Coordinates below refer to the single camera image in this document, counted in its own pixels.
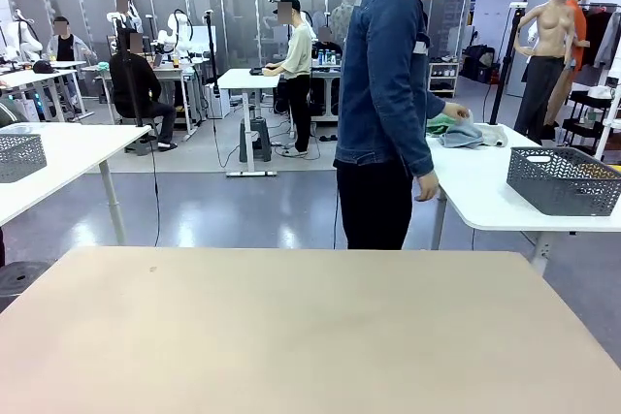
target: orange clothing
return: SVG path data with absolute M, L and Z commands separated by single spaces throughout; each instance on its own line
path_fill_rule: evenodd
M 580 6 L 575 0 L 568 0 L 567 5 L 573 8 L 573 22 L 575 24 L 575 34 L 578 37 L 578 41 L 586 40 L 586 16 Z M 584 56 L 584 48 L 573 46 L 572 56 L 575 58 L 575 70 L 582 69 L 582 57 Z

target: desk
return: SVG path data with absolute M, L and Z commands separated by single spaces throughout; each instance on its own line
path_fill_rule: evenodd
M 242 175 L 264 176 L 266 172 L 256 172 L 254 170 L 254 151 L 252 149 L 252 131 L 250 131 L 250 103 L 248 102 L 248 91 L 255 90 L 256 108 L 261 113 L 261 92 L 263 89 L 274 89 L 278 87 L 280 75 L 275 77 L 253 76 L 249 68 L 232 68 L 217 81 L 220 89 L 238 89 L 243 92 L 242 102 L 244 103 L 244 127 L 245 127 L 245 153 L 247 156 L 248 172 Z
M 318 71 L 322 68 L 330 68 L 329 72 Z M 316 115 L 311 118 L 312 121 L 339 121 L 339 116 L 332 114 L 332 81 L 341 77 L 341 65 L 321 65 L 312 68 L 312 77 L 321 78 L 325 81 L 324 94 L 326 103 L 326 112 L 323 115 Z
M 0 183 L 0 226 L 99 165 L 116 239 L 124 244 L 125 230 L 108 159 L 147 132 L 148 127 L 70 123 L 18 123 L 1 129 L 0 134 L 41 135 L 48 165 L 15 183 Z
M 0 76 L 0 80 L 3 80 L 7 84 L 8 89 L 16 89 L 21 94 L 21 99 L 26 100 L 25 91 L 28 89 L 30 85 L 32 85 L 37 94 L 39 94 L 39 98 L 42 102 L 43 114 L 46 117 L 46 120 L 51 120 L 51 115 L 49 114 L 48 104 L 45 102 L 45 92 L 43 91 L 42 83 L 46 83 L 49 87 L 49 92 L 51 93 L 51 99 L 54 103 L 54 107 L 56 108 L 56 116 L 58 121 L 64 122 L 65 116 L 62 112 L 62 106 L 60 105 L 60 100 L 58 99 L 58 92 L 56 92 L 56 86 L 54 83 L 54 78 L 65 77 L 67 75 L 73 75 L 76 70 L 58 70 L 56 73 L 35 73 L 32 70 L 22 70 L 20 72 L 9 73 L 7 75 Z M 65 99 L 67 99 L 67 105 L 71 105 L 69 99 L 69 93 L 67 92 L 67 88 L 63 80 L 59 80 L 60 85 L 63 87 L 65 91 Z M 80 88 L 76 88 L 76 92 L 80 101 L 82 101 L 82 95 L 80 94 Z
M 80 65 L 85 65 L 86 62 L 84 62 L 83 60 L 60 61 L 60 62 L 53 61 L 53 62 L 50 62 L 49 64 L 51 65 L 52 68 L 56 68 L 56 69 L 68 69 L 68 68 L 78 69 Z M 86 108 L 84 107 L 84 100 L 82 99 L 82 93 L 80 92 L 80 85 L 78 84 L 77 74 L 72 73 L 71 78 L 74 81 L 74 86 L 76 87 L 76 92 L 78 93 L 78 102 L 80 103 L 80 109 L 82 110 L 82 118 L 93 115 L 94 112 L 92 111 L 86 114 Z
M 196 64 L 195 63 L 191 63 L 191 64 L 181 63 L 178 68 L 174 68 L 172 64 L 164 64 L 164 65 L 161 65 L 153 69 L 153 72 L 155 72 L 155 76 L 160 81 L 189 82 L 188 90 L 190 91 L 189 97 L 190 97 L 190 102 L 192 104 L 191 106 L 192 114 L 194 113 L 196 114 L 197 121 L 199 122 L 204 119 L 204 116 L 203 116 L 202 106 L 201 106 L 201 101 L 200 101 L 201 89 L 198 88 L 198 86 L 201 85 L 201 82 L 200 82 L 200 78 L 196 70 L 197 69 L 200 70 L 201 68 L 200 65 L 202 63 L 203 63 L 202 61 Z M 189 80 L 186 80 L 186 78 L 188 78 L 188 75 L 183 74 L 183 71 L 187 68 L 193 68 L 195 72 Z M 99 77 L 101 78 L 104 84 L 104 93 L 106 94 L 106 102 L 108 104 L 108 111 L 110 112 L 110 119 L 113 124 L 116 124 L 116 118 L 114 117 L 112 99 L 110 97 L 110 90 L 108 89 L 108 86 L 106 85 L 106 81 L 112 82 L 110 71 L 108 70 L 100 71 L 97 65 L 92 65 L 90 67 L 84 67 L 82 68 L 82 70 L 85 72 L 95 72 L 99 74 Z M 194 135 L 194 133 L 196 133 L 196 127 L 194 126 L 193 121 L 192 121 L 193 116 L 190 115 L 190 111 L 189 111 L 190 107 L 187 105 L 187 95 L 185 93 L 185 86 L 181 87 L 181 93 L 183 95 L 183 110 L 185 113 L 185 127 L 187 129 L 187 134 L 185 135 L 183 140 L 187 141 L 192 137 L 192 135 Z
M 436 227 L 432 248 L 440 247 L 446 201 L 472 228 L 486 231 L 536 232 L 537 245 L 531 258 L 545 272 L 553 241 L 562 232 L 621 232 L 621 202 L 609 217 L 561 217 L 539 212 L 507 184 L 512 147 L 537 146 L 502 125 L 507 147 L 447 149 L 429 138 L 436 175 L 440 181 Z
M 521 256 L 93 247 L 0 314 L 3 414 L 618 414 Z

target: black jacket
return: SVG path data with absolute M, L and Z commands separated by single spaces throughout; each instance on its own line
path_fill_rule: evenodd
M 151 101 L 157 101 L 159 99 L 162 86 L 144 57 L 136 55 L 135 53 L 130 53 L 129 56 L 131 58 L 131 70 L 134 75 L 134 82 L 136 83 L 136 101 L 141 113 L 145 112 L 145 115 L 141 116 L 146 116 Z M 121 116 L 127 118 L 134 117 L 134 109 L 129 94 L 129 85 L 120 53 L 116 53 L 113 55 L 113 58 L 110 59 L 110 76 L 113 80 L 114 106 L 116 107 L 116 111 L 118 111 Z

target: folded cloth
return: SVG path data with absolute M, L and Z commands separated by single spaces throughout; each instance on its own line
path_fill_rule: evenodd
M 472 123 L 462 120 L 455 123 L 440 136 L 440 144 L 444 147 L 468 147 L 474 149 L 480 145 L 505 147 L 507 135 L 502 126 L 492 126 L 485 123 Z
M 457 120 L 455 118 L 451 118 L 450 116 L 446 116 L 441 113 L 434 118 L 430 118 L 427 120 L 427 134 L 433 136 L 439 136 L 446 133 L 446 130 L 453 126 Z

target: green cloth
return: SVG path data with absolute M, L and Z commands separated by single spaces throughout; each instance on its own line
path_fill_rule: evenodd
M 446 116 L 441 113 L 435 118 L 427 120 L 427 134 L 433 136 L 440 136 L 446 133 L 446 130 L 455 124 L 455 118 Z

